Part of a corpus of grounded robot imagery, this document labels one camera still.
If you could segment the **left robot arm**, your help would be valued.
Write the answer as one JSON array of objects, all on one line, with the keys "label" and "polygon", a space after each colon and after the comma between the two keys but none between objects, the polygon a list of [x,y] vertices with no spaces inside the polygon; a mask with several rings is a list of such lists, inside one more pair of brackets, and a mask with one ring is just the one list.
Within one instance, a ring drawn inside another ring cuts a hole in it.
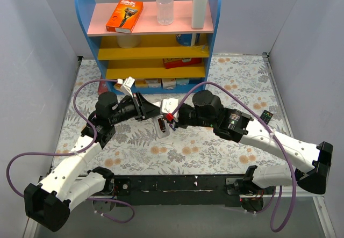
[{"label": "left robot arm", "polygon": [[115,194],[118,187],[114,173],[107,168],[96,167],[81,181],[77,181],[77,177],[112,139],[116,124],[132,118],[142,121],[159,115],[160,103],[147,101],[139,92],[125,96],[121,101],[113,92],[101,94],[95,110],[89,115],[89,123],[71,151],[72,156],[62,160],[37,185],[29,184],[25,188],[26,215],[56,232],[66,223],[71,211],[93,194]]}]

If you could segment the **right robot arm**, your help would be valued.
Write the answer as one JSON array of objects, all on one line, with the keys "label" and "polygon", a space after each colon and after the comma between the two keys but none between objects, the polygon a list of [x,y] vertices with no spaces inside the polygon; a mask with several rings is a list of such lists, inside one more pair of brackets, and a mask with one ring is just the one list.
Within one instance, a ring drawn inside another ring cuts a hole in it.
[{"label": "right robot arm", "polygon": [[162,108],[176,127],[211,127],[224,140],[258,148],[286,161],[269,167],[252,165],[241,179],[229,183],[230,189],[253,194],[267,187],[296,183],[307,192],[325,194],[333,152],[330,143],[317,145],[268,131],[262,120],[225,108],[220,98],[208,90],[195,93],[192,103],[190,106],[172,99]]}]

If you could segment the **white remote control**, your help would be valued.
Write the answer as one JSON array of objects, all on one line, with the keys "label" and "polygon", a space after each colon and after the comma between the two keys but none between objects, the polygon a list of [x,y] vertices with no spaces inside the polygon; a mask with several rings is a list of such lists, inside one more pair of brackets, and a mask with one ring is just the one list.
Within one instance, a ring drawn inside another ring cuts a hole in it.
[{"label": "white remote control", "polygon": [[156,135],[159,139],[166,138],[169,136],[170,131],[167,122],[164,119],[164,115],[161,113],[161,103],[155,102],[153,103],[155,106],[159,108],[159,115],[153,117],[153,124],[156,130]]}]

